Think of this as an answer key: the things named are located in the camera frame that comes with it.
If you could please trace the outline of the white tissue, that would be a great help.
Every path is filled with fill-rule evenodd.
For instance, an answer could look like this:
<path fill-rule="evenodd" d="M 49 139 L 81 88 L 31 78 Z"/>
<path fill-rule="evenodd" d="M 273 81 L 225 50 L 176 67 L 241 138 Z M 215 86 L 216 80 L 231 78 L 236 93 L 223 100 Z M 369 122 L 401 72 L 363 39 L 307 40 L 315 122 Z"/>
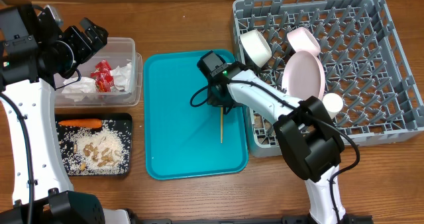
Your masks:
<path fill-rule="evenodd" d="M 92 78 L 81 77 L 78 81 L 78 77 L 64 80 L 65 87 L 62 90 L 65 98 L 73 99 L 75 102 L 79 102 L 85 98 L 85 93 L 96 93 L 95 80 Z"/>

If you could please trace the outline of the cream bowl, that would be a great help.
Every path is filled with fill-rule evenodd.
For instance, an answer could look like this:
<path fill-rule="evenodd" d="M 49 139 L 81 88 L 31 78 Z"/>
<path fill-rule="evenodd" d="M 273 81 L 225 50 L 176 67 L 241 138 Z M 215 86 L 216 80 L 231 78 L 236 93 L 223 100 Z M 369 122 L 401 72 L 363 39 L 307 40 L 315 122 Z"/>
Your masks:
<path fill-rule="evenodd" d="M 259 68 L 262 68 L 271 59 L 271 48 L 257 29 L 240 35 L 240 42 L 248 57 Z"/>

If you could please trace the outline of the pink plate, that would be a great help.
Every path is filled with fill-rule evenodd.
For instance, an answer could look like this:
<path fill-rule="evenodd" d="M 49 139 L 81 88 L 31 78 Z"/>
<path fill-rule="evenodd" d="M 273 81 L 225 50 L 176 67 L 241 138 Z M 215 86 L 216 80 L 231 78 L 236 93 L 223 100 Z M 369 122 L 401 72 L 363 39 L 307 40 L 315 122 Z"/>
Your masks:
<path fill-rule="evenodd" d="M 284 68 L 281 87 L 287 95 L 302 100 L 311 96 L 322 99 L 325 73 L 318 57 L 307 51 L 296 52 Z"/>

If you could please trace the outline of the bowl with food scraps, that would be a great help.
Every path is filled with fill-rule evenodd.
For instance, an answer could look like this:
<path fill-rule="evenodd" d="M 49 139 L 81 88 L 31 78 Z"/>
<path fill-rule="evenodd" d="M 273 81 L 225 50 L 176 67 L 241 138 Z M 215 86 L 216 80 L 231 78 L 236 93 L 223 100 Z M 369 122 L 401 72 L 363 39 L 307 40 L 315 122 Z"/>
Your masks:
<path fill-rule="evenodd" d="M 295 52 L 306 51 L 318 56 L 321 47 L 313 34 L 305 27 L 299 27 L 288 33 L 287 39 Z"/>

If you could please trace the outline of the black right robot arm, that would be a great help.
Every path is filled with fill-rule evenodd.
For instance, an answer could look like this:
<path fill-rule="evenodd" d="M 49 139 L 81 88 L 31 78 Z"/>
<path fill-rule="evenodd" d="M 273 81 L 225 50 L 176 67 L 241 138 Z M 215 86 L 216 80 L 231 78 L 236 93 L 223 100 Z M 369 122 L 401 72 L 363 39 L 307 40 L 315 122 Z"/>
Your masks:
<path fill-rule="evenodd" d="M 315 223 L 340 223 L 345 216 L 337 172 L 345 149 L 322 101 L 286 95 L 262 81 L 241 62 L 227 63 L 214 51 L 204 54 L 197 67 L 207 80 L 205 103 L 226 115 L 247 106 L 272 124 L 286 164 L 304 180 Z"/>

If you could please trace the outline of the orange carrot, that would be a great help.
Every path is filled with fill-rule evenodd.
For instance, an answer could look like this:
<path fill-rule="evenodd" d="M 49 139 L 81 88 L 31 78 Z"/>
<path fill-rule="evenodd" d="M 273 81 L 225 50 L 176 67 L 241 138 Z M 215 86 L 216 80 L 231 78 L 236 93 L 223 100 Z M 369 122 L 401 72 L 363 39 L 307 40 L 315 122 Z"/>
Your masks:
<path fill-rule="evenodd" d="M 81 127 L 88 129 L 99 129 L 103 125 L 100 119 L 70 119 L 60 121 L 58 124 L 65 127 Z"/>

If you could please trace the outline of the white small cup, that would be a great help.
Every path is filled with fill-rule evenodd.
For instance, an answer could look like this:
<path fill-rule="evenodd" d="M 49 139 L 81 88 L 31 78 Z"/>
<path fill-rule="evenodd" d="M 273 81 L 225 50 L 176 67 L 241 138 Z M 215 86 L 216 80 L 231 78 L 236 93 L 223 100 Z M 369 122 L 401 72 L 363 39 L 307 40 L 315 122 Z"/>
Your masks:
<path fill-rule="evenodd" d="M 343 99 L 336 93 L 327 93 L 323 96 L 321 101 L 332 119 L 334 119 L 343 109 Z"/>

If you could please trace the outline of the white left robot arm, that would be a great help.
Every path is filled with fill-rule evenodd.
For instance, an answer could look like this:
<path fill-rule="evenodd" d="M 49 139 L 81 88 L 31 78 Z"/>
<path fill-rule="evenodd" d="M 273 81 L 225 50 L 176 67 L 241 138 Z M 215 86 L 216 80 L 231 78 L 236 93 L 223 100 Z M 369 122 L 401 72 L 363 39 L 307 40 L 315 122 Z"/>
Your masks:
<path fill-rule="evenodd" d="M 65 171 L 55 124 L 54 75 L 70 78 L 107 44 L 107 31 L 89 19 L 62 30 L 51 6 L 1 10 L 1 102 L 13 149 L 13 208 L 2 223 L 134 223 L 126 209 L 102 207 L 75 192 Z"/>

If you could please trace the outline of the wooden chopstick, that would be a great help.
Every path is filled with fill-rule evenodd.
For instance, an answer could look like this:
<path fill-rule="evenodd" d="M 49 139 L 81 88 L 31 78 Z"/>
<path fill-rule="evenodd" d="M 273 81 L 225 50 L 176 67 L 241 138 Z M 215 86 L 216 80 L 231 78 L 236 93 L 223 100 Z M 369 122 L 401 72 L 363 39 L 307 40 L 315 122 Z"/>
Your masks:
<path fill-rule="evenodd" d="M 223 107 L 220 107 L 220 141 L 221 141 L 221 144 L 223 143 L 223 113 L 224 113 L 224 109 L 223 109 Z"/>

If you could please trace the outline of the red snack wrapper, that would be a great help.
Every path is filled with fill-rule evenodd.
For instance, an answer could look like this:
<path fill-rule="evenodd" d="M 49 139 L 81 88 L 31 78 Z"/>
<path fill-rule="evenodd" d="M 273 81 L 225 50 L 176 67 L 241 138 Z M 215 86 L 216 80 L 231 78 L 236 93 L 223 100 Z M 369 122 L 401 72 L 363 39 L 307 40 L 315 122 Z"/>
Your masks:
<path fill-rule="evenodd" d="M 95 80 L 97 92 L 111 92 L 114 86 L 114 79 L 111 75 L 111 67 L 106 60 L 100 61 L 95 66 L 95 71 L 90 74 L 90 78 Z"/>

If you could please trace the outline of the white napkin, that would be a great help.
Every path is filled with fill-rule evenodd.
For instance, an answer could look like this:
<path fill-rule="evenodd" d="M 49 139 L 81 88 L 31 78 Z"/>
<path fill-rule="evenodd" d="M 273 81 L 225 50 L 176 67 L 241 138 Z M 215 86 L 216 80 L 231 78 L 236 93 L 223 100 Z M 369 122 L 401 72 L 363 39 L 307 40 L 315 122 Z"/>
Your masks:
<path fill-rule="evenodd" d="M 115 69 L 110 71 L 110 75 L 113 77 L 114 86 L 119 91 L 127 91 L 130 85 L 132 63 L 127 63 L 126 66 L 117 66 Z"/>

